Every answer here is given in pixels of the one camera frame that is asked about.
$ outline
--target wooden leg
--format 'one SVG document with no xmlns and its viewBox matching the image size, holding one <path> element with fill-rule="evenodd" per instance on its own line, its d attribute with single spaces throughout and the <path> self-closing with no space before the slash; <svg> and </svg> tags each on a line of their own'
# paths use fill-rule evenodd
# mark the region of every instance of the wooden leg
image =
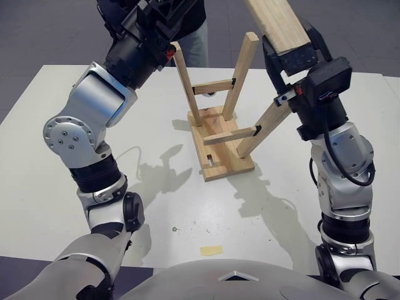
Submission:
<svg viewBox="0 0 400 300">
<path fill-rule="evenodd" d="M 253 61 L 254 54 L 256 53 L 258 42 L 259 39 L 254 32 L 247 32 L 244 36 L 242 48 L 233 74 L 235 83 L 233 88 L 227 94 L 224 111 L 222 112 L 225 121 L 228 121 L 233 117 L 233 111 L 250 68 L 250 64 Z"/>
<path fill-rule="evenodd" d="M 247 157 L 279 124 L 290 115 L 291 110 L 287 102 L 281 106 L 272 103 L 266 112 L 260 117 L 256 126 L 261 126 L 261 130 L 256 136 L 247 137 L 241 141 L 237 147 L 237 153 L 240 158 Z"/>
<path fill-rule="evenodd" d="M 196 98 L 194 97 L 192 84 L 189 79 L 188 69 L 186 69 L 185 60 L 183 58 L 182 49 L 178 42 L 172 42 L 176 48 L 176 53 L 174 55 L 175 65 L 181 78 L 183 88 L 186 93 L 187 101 L 189 102 L 190 110 L 192 111 L 193 118 L 196 122 L 196 126 L 201 126 L 202 121 L 199 115 L 198 105 L 196 103 Z"/>
</svg>

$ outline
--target small hole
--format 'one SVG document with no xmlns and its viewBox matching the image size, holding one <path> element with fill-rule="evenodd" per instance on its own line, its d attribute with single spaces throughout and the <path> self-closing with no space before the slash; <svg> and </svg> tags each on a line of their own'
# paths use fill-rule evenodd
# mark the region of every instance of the small hole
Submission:
<svg viewBox="0 0 400 300">
<path fill-rule="evenodd" d="M 213 157 L 211 156 L 211 154 L 207 155 L 207 159 L 208 159 L 208 164 L 210 167 L 215 166 L 214 161 L 213 161 Z"/>
</svg>

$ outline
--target person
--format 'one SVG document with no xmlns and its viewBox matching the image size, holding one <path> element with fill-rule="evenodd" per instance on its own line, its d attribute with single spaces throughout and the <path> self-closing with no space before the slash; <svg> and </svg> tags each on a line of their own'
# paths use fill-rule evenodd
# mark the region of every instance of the person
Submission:
<svg viewBox="0 0 400 300">
<path fill-rule="evenodd" d="M 122 7 L 132 9 L 138 5 L 139 0 L 111 0 L 111 2 L 117 2 Z M 208 67 L 208 27 L 204 0 L 197 0 L 183 17 L 181 29 L 175 40 L 181 46 L 187 67 Z M 173 61 L 167 66 L 174 66 Z"/>
</svg>

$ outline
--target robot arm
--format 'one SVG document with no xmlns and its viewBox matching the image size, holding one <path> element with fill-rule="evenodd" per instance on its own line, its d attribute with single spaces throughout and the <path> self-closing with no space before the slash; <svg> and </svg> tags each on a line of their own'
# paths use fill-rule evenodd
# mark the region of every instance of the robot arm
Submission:
<svg viewBox="0 0 400 300">
<path fill-rule="evenodd" d="M 339 94 L 350 87 L 352 69 L 344 57 L 333 59 L 322 36 L 306 21 L 311 44 L 278 57 L 264 36 L 266 68 L 280 106 L 288 102 L 302 126 L 297 131 L 310 141 L 310 171 L 317 186 L 322 219 L 322 244 L 316 247 L 325 283 L 362 299 L 388 299 L 400 293 L 397 279 L 376 271 L 374 236 L 369 230 L 375 168 L 371 143 L 358 133 Z M 316 51 L 324 59 L 319 60 Z M 285 84 L 288 76 L 309 69 L 305 78 Z M 313 162 L 318 169 L 313 174 Z"/>
<path fill-rule="evenodd" d="M 66 106 L 44 126 L 47 146 L 78 185 L 91 233 L 72 242 L 42 273 L 10 299 L 109 299 L 130 238 L 144 222 L 139 195 L 105 142 L 138 99 L 140 88 L 172 58 L 170 44 L 196 0 L 98 0 L 114 39 L 104 65 L 92 63 L 74 85 Z"/>
</svg>

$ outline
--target floor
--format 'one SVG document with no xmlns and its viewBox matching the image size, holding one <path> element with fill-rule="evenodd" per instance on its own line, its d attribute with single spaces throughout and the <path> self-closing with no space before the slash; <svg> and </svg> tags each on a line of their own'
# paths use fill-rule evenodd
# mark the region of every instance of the floor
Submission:
<svg viewBox="0 0 400 300">
<path fill-rule="evenodd" d="M 205 2 L 210 66 L 234 68 L 244 33 L 261 36 L 258 28 L 243 0 Z M 400 77 L 399 0 L 289 2 L 322 33 L 332 54 L 347 57 L 356 72 Z M 95 0 L 1 0 L 0 123 L 43 64 L 101 62 L 110 45 Z M 252 68 L 264 68 L 261 47 Z M 0 298 L 24 286 L 46 264 L 0 257 L 0 282 L 13 283 L 8 291 L 0 289 Z M 120 289 L 132 288 L 151 272 L 123 269 Z"/>
</svg>

